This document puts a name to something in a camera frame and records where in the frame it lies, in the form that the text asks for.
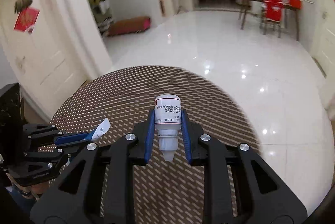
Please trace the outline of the blue white tube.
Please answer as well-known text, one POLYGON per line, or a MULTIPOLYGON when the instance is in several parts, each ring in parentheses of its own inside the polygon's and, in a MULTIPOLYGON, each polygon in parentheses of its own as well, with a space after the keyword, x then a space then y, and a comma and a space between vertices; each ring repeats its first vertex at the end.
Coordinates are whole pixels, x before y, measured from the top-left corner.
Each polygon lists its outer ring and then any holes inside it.
POLYGON ((105 135, 109 129, 110 129, 110 121, 108 118, 105 118, 98 126, 97 128, 94 130, 92 136, 90 137, 90 139, 93 142, 96 142, 98 139, 100 139, 103 135, 105 135))

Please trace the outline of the dark wooden dining table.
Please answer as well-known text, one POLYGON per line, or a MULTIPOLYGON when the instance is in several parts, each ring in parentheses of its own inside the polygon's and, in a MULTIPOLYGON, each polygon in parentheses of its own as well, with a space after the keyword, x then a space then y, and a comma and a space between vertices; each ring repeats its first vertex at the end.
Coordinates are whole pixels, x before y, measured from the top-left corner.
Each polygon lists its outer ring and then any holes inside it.
POLYGON ((280 26, 283 15, 285 16, 285 27, 287 28, 287 12, 286 10, 292 10, 295 12, 296 20, 296 40, 299 41, 299 13, 301 10, 301 0, 288 0, 288 3, 283 0, 242 0, 242 9, 240 11, 239 19, 243 15, 241 29, 243 30, 245 25, 245 19, 247 11, 249 10, 250 2, 260 2, 263 5, 261 10, 261 24, 264 25, 263 34, 266 34, 267 23, 271 22, 274 25, 280 26))

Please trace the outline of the red bag on table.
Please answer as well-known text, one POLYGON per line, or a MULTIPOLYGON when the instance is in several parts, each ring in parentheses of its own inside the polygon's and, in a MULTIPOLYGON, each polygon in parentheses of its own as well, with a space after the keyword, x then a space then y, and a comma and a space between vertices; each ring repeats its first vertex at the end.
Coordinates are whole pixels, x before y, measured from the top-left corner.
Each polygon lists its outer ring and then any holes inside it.
POLYGON ((296 9, 300 10, 302 7, 302 1, 301 0, 288 0, 289 6, 296 9))

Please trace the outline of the white clothes rack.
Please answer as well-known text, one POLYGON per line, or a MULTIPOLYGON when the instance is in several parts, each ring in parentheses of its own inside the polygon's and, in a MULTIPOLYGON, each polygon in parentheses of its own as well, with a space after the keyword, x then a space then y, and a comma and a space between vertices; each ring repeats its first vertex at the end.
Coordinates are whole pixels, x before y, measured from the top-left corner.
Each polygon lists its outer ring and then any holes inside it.
POLYGON ((106 36, 108 28, 114 23, 109 0, 89 0, 89 4, 102 36, 106 36))

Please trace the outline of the brown polka dot tablecloth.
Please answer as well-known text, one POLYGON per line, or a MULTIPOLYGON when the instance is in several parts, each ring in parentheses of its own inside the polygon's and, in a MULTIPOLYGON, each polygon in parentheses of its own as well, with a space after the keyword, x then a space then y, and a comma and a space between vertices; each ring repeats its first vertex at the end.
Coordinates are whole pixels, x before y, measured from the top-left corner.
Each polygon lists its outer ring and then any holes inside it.
MULTIPOLYGON (((135 66, 106 74, 74 93, 54 114, 52 123, 67 133, 90 130, 104 118, 111 127, 101 146, 115 142, 147 118, 162 94, 181 99, 190 120, 227 145, 258 147, 254 130, 242 109, 209 80, 177 67, 135 66)), ((167 162, 153 144, 151 160, 134 167, 137 223, 201 223, 204 169, 187 163, 180 143, 167 162)))

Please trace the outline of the chair with red cover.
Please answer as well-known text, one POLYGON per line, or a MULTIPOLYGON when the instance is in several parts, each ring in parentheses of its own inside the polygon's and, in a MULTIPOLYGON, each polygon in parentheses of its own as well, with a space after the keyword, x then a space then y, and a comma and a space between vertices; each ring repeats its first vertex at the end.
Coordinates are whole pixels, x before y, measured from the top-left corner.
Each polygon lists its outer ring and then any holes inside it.
POLYGON ((282 0, 263 0, 265 8, 261 13, 261 24, 263 28, 263 34, 267 32, 267 24, 273 24, 273 30, 278 27, 278 37, 281 38, 281 21, 284 9, 284 3, 282 0))

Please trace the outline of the red paper on left door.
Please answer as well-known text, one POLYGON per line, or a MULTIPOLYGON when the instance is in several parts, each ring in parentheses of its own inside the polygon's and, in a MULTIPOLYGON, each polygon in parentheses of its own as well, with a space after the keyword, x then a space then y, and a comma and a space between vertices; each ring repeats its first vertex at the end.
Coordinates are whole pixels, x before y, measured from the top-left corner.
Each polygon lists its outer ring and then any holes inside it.
POLYGON ((15 22, 14 30, 32 34, 40 10, 28 7, 21 11, 15 22))

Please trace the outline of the white medicine bottle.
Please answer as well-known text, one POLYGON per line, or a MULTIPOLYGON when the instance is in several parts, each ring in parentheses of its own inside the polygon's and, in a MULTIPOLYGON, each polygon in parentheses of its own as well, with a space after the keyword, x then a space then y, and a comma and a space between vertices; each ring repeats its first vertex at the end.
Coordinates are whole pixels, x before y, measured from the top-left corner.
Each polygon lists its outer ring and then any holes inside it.
POLYGON ((178 149, 181 130, 181 100, 171 94, 155 98, 155 129, 158 134, 159 149, 164 160, 171 162, 178 149))

